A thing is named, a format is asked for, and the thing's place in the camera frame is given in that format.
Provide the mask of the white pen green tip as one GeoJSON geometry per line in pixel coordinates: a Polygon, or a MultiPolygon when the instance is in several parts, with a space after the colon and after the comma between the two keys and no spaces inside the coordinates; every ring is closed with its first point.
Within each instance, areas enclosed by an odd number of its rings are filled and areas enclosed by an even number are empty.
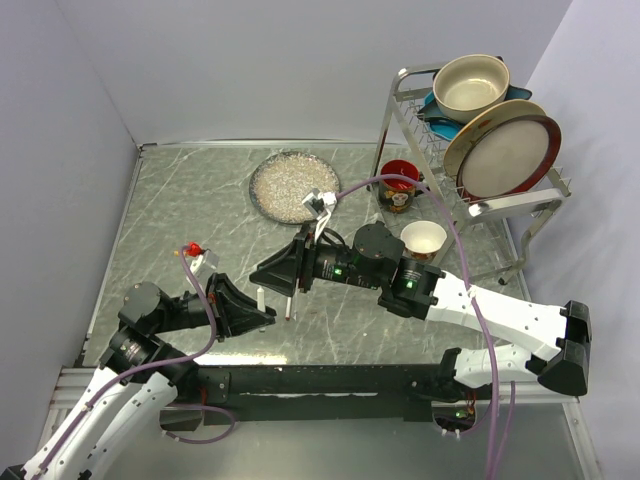
{"type": "Polygon", "coordinates": [[[265,291],[261,286],[259,286],[256,291],[256,302],[257,302],[258,310],[262,313],[265,313],[266,312],[265,291]]]}

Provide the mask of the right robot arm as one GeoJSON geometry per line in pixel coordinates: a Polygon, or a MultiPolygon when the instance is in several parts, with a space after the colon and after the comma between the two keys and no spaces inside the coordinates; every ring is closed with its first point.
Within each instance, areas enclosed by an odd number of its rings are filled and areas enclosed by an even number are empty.
{"type": "Polygon", "coordinates": [[[484,350],[450,349],[437,375],[439,390],[460,398],[470,388],[536,381],[567,396],[587,393],[592,328],[587,305],[544,305],[468,285],[404,253],[382,222],[360,227],[353,244],[316,241],[304,224],[290,244],[259,263],[250,280],[291,297],[315,280],[375,290],[377,303],[402,318],[442,322],[503,340],[484,350]]]}

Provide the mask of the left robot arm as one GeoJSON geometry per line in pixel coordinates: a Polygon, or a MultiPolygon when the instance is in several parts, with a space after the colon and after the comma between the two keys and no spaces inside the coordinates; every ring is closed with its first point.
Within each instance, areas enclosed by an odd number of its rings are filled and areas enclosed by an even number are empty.
{"type": "Polygon", "coordinates": [[[196,357],[160,334],[207,326],[213,344],[273,325],[276,312],[215,274],[207,286],[180,297],[138,283],[127,291],[118,318],[119,328],[71,412],[30,460],[6,468],[2,478],[104,478],[142,427],[201,388],[196,357]]]}

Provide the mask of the white pen red tip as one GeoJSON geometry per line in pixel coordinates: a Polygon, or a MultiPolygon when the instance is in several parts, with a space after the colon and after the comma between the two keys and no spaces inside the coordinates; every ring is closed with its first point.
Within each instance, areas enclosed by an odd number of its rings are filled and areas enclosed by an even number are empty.
{"type": "Polygon", "coordinates": [[[286,299],[286,308],[285,308],[285,320],[290,321],[293,318],[294,308],[293,308],[293,300],[294,297],[288,297],[286,299]]]}

